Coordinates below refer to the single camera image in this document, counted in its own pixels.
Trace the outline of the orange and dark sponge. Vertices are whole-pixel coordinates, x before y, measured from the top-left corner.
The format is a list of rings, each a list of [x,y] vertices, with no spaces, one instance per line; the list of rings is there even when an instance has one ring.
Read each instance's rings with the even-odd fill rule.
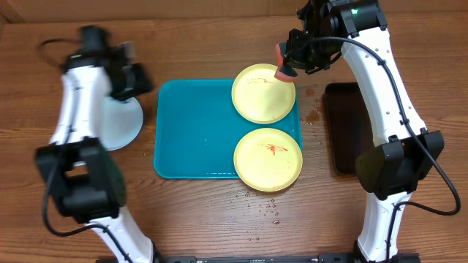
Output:
[[[281,42],[275,45],[275,55],[278,62],[277,70],[274,77],[285,83],[293,83],[298,77],[297,72],[284,62],[286,43]]]

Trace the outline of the yellow-green plate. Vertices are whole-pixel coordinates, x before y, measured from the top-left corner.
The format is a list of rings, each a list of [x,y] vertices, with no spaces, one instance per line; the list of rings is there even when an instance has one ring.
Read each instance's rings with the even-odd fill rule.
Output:
[[[235,78],[231,98],[238,113],[253,123],[270,124],[283,119],[293,108],[296,88],[274,77],[277,66],[254,64]]]
[[[291,186],[301,173],[302,151],[287,133],[261,128],[246,134],[235,147],[235,171],[249,187],[264,192]]]

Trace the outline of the light blue plate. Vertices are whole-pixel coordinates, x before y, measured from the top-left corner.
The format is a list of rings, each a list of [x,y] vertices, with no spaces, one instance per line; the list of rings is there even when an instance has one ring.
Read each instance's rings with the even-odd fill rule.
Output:
[[[108,151],[130,144],[143,126],[143,108],[136,98],[118,101],[106,97],[103,104],[99,140]]]

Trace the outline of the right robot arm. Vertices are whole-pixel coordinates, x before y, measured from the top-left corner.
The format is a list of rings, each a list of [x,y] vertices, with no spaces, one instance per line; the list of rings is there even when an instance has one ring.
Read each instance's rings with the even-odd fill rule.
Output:
[[[444,145],[429,132],[407,95],[377,1],[309,1],[297,11],[303,26],[276,46],[276,78],[292,82],[338,58],[350,66],[366,106],[374,147],[359,155],[355,173],[367,193],[354,262],[416,262],[399,254],[396,240],[405,204]]]

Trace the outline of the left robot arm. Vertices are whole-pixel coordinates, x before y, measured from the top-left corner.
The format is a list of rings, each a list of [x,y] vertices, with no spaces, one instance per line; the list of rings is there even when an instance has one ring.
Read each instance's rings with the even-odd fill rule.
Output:
[[[127,207],[124,176],[111,157],[143,127],[137,100],[154,88],[128,42],[111,46],[99,26],[80,29],[78,49],[58,64],[63,96],[58,124],[35,153],[45,182],[43,204],[53,202],[78,231],[95,232],[115,262],[160,262],[162,256]]]

